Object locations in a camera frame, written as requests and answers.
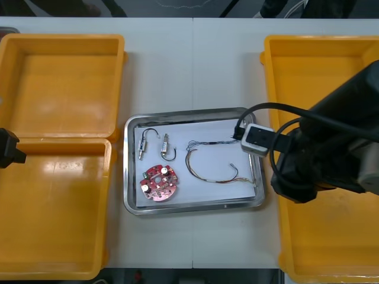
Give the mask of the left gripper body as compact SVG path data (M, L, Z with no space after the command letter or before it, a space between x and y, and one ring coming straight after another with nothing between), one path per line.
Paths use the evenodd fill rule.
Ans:
M17 162L17 143L19 141L14 133L1 128L1 169Z

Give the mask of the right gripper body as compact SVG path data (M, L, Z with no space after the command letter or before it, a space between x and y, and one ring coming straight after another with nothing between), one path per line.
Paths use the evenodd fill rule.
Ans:
M271 150L271 186L279 196L298 204L305 204L316 198L317 190L311 178L298 169L298 133L299 130L291 130L286 135L274 135L275 145Z

